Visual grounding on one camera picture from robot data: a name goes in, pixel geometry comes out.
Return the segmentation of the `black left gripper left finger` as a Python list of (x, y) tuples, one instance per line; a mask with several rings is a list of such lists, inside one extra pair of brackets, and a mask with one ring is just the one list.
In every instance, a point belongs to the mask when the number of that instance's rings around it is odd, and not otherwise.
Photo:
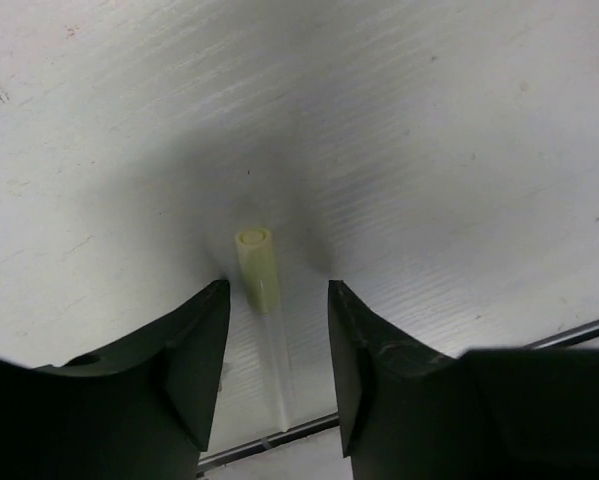
[(0, 479), (192, 479), (208, 449), (230, 320), (216, 280), (61, 366), (0, 359)]

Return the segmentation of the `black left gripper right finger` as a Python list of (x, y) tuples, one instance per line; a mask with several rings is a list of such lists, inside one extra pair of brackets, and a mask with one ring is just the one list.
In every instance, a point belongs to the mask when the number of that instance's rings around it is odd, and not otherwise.
[(328, 327), (355, 478), (599, 479), (599, 320), (452, 358), (333, 280)]

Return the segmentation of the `pale yellow pen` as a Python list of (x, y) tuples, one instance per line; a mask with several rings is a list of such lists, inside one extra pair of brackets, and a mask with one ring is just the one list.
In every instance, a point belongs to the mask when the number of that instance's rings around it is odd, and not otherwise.
[(271, 414), (277, 428), (285, 432), (295, 418), (295, 395), (272, 233), (264, 227), (247, 228), (235, 235), (235, 244), (240, 276), (254, 315)]

